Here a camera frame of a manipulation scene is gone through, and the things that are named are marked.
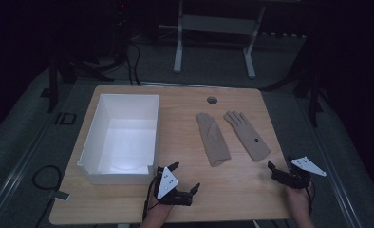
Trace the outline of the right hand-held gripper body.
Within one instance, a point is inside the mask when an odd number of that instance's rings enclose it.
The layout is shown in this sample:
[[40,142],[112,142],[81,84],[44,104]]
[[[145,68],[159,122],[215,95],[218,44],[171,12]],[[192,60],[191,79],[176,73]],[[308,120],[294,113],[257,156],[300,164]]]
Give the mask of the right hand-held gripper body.
[[279,170],[277,173],[271,172],[271,178],[281,184],[293,189],[303,189],[309,187],[311,175],[316,174],[325,177],[327,173],[313,163],[309,158],[303,157],[295,159],[298,170],[289,169],[289,172]]

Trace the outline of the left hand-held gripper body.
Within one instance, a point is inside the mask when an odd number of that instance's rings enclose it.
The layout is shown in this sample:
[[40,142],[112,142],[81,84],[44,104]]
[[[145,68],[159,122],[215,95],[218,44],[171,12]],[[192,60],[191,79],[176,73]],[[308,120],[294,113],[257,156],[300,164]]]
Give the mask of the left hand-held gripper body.
[[158,170],[159,185],[156,187],[156,199],[164,205],[191,206],[193,195],[190,192],[177,190],[179,181],[168,167]]

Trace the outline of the beige glove with dot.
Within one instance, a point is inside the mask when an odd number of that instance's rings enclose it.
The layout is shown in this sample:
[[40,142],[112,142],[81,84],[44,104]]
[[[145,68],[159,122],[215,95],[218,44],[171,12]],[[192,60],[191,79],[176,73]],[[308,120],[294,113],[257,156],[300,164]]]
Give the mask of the beige glove with dot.
[[232,126],[237,137],[254,161],[259,162],[271,153],[269,147],[242,112],[228,111],[223,118]]

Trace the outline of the white rectangular box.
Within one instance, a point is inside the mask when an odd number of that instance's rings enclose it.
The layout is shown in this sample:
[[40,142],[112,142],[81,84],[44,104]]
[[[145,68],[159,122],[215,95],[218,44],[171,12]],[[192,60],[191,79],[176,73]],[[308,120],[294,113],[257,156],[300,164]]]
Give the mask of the white rectangular box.
[[78,167],[93,184],[147,184],[159,148],[159,97],[102,94]]

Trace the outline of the person's right hand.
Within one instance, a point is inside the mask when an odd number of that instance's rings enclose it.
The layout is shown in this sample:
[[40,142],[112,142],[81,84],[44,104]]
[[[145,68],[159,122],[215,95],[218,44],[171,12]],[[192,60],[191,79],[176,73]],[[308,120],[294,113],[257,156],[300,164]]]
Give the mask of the person's right hand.
[[288,207],[295,219],[309,218],[309,195],[305,189],[286,187]]

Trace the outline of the person's left hand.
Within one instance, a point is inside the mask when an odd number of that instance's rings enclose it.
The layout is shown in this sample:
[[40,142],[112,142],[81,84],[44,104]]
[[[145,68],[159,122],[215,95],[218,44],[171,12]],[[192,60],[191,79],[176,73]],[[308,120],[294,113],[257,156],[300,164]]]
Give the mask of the person's left hand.
[[165,224],[173,208],[173,205],[165,205],[156,202],[147,211],[140,228],[161,228]]

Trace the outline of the dark metal stand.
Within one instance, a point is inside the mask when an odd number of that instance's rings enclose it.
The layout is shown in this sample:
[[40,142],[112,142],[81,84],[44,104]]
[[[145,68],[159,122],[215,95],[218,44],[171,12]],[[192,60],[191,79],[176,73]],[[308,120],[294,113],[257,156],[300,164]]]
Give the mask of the dark metal stand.
[[297,82],[293,94],[296,98],[304,98],[309,94],[309,120],[313,127],[317,127],[318,97],[320,88],[320,73],[317,69],[317,38],[312,32],[307,36],[301,49],[296,55],[286,77],[274,84],[261,87],[261,91],[274,91],[293,81]]

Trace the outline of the black metal stand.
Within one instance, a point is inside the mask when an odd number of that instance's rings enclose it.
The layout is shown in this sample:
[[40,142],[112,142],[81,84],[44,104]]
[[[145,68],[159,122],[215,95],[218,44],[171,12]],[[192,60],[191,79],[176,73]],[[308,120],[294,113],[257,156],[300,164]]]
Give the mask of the black metal stand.
[[41,94],[42,97],[49,99],[47,112],[52,113],[58,103],[58,74],[61,74],[66,82],[74,83],[76,77],[70,73],[69,69],[75,66],[94,78],[112,82],[112,79],[104,76],[103,72],[117,67],[119,64],[120,62],[115,60],[106,66],[92,67],[62,50],[50,55],[48,61],[48,88],[45,88]]

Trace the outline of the device with red light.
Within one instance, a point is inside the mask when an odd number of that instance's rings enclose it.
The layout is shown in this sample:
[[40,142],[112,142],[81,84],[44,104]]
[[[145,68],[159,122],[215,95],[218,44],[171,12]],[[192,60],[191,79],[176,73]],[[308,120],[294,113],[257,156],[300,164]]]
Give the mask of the device with red light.
[[126,23],[129,18],[128,3],[125,0],[115,0],[117,19],[120,25]]

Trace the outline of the white desk frame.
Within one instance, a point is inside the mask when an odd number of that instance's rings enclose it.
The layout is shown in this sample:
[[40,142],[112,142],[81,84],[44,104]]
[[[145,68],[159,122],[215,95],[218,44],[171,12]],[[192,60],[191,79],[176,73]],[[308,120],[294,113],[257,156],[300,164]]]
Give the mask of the white desk frame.
[[251,38],[249,44],[244,47],[242,51],[248,77],[250,79],[254,79],[256,77],[256,73],[253,66],[252,50],[255,40],[259,34],[259,29],[266,11],[266,7],[260,7],[256,18],[250,20],[185,14],[183,12],[183,4],[184,0],[178,0],[178,39],[173,71],[175,73],[181,72],[184,30],[239,34],[249,35]]

